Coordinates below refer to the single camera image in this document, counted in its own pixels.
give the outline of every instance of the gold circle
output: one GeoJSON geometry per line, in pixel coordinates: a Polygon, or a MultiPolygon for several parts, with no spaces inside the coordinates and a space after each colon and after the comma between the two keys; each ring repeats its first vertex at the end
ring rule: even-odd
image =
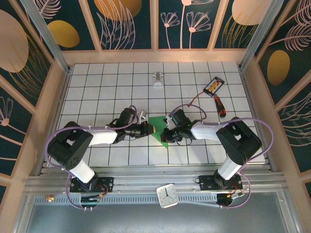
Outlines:
{"type": "Polygon", "coordinates": [[[21,71],[27,63],[27,34],[10,14],[0,10],[0,67],[9,72],[21,71]]]}
{"type": "Polygon", "coordinates": [[[259,24],[272,0],[234,0],[232,17],[241,25],[259,24]]]}
{"type": "Polygon", "coordinates": [[[127,8],[130,11],[132,17],[140,12],[141,0],[94,0],[94,3],[105,17],[115,21],[123,21],[127,17],[121,12],[119,1],[124,9],[127,8]]]}
{"type": "Polygon", "coordinates": [[[290,57],[282,50],[275,51],[268,62],[268,80],[274,85],[280,85],[286,78],[290,70],[290,57]]]}
{"type": "Polygon", "coordinates": [[[48,28],[58,45],[72,48],[77,46],[80,42],[77,30],[65,21],[55,20],[48,24],[48,28]]]}

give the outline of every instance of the green triangle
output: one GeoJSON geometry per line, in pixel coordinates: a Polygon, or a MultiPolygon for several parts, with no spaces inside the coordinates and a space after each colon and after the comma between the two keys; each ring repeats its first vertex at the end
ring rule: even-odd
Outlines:
{"type": "Polygon", "coordinates": [[[152,134],[152,136],[159,141],[165,148],[168,148],[167,142],[161,142],[160,135],[166,128],[166,123],[163,121],[165,119],[165,116],[152,116],[148,118],[148,123],[153,125],[155,128],[155,133],[152,134]]]}

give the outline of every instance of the flower illustration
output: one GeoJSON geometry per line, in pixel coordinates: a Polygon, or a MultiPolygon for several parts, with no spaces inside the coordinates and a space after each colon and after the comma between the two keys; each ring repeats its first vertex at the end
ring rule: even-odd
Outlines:
{"type": "Polygon", "coordinates": [[[178,20],[178,16],[176,15],[176,12],[174,13],[161,13],[161,19],[162,19],[162,22],[164,24],[164,27],[165,27],[165,31],[166,31],[166,39],[167,39],[167,44],[169,46],[169,49],[171,48],[170,46],[170,42],[169,42],[169,35],[167,33],[167,28],[168,27],[173,27],[173,26],[177,26],[180,24],[180,21],[178,20]]]}
{"type": "Polygon", "coordinates": [[[183,48],[183,25],[184,25],[184,15],[185,15],[186,6],[211,3],[213,1],[214,0],[181,0],[181,3],[184,5],[182,15],[181,15],[181,25],[180,25],[180,48],[181,49],[183,48]]]}
{"type": "Polygon", "coordinates": [[[6,103],[4,98],[0,97],[0,124],[2,126],[8,126],[10,122],[10,116],[13,110],[13,100],[8,98],[6,103]]]}
{"type": "MultiPolygon", "coordinates": [[[[22,133],[22,134],[26,134],[24,133],[23,131],[21,130],[18,130],[16,129],[15,127],[13,127],[12,125],[10,125],[10,117],[11,117],[11,114],[12,114],[12,110],[13,110],[13,100],[11,100],[10,98],[8,98],[5,102],[4,98],[1,96],[0,97],[0,126],[9,126],[10,128],[22,133]]],[[[0,138],[4,139],[4,140],[7,140],[9,142],[12,142],[16,145],[19,145],[21,146],[22,143],[18,142],[18,141],[15,141],[11,138],[8,138],[2,134],[0,134],[0,138]]],[[[16,160],[16,159],[11,159],[11,158],[3,158],[3,157],[0,157],[0,159],[3,159],[3,160],[16,160]]]]}
{"type": "Polygon", "coordinates": [[[211,28],[211,24],[208,23],[209,22],[208,14],[209,12],[206,13],[198,12],[196,13],[195,17],[193,17],[193,12],[187,13],[186,15],[187,24],[190,32],[189,49],[191,49],[192,33],[206,31],[211,28]]]}

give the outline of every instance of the leaf illustration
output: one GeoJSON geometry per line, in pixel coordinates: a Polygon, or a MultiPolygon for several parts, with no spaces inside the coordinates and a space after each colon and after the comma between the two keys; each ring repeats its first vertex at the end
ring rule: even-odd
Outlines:
{"type": "Polygon", "coordinates": [[[300,25],[311,23],[311,0],[300,0],[297,6],[295,20],[300,25]]]}
{"type": "Polygon", "coordinates": [[[286,37],[281,40],[272,42],[270,45],[284,41],[287,50],[303,51],[311,42],[311,24],[293,26],[287,33],[286,37]]]}
{"type": "Polygon", "coordinates": [[[41,16],[52,19],[61,8],[60,0],[34,0],[41,16]]]}

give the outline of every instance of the tiled floor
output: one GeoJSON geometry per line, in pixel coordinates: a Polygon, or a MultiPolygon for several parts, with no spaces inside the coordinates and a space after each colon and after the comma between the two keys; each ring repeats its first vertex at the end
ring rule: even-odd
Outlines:
{"type": "MultiPolygon", "coordinates": [[[[250,117],[245,91],[234,62],[76,64],[60,117],[59,128],[69,121],[83,126],[104,126],[133,104],[150,117],[165,116],[176,106],[189,103],[213,79],[225,84],[218,95],[227,116],[218,118],[215,102],[200,95],[194,104],[207,112],[207,121],[250,117]],[[153,73],[164,72],[163,89],[153,88],[153,73]]],[[[200,119],[196,108],[185,107],[190,120],[200,119]]],[[[253,122],[246,122],[256,132],[253,122]]],[[[194,140],[190,146],[171,144],[164,148],[152,136],[114,145],[96,145],[83,158],[90,166],[164,164],[219,164],[226,158],[222,145],[212,140],[194,140]]],[[[255,162],[265,163],[264,157],[255,162]]]]}

